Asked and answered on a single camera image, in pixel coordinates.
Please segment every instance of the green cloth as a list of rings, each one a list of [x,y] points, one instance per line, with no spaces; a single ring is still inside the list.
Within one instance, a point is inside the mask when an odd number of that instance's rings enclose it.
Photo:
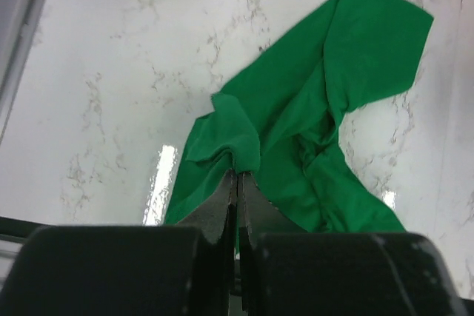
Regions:
[[[187,139],[166,223],[233,167],[310,232],[403,231],[338,146],[346,112],[413,83],[433,18],[405,0],[328,0],[212,97]]]

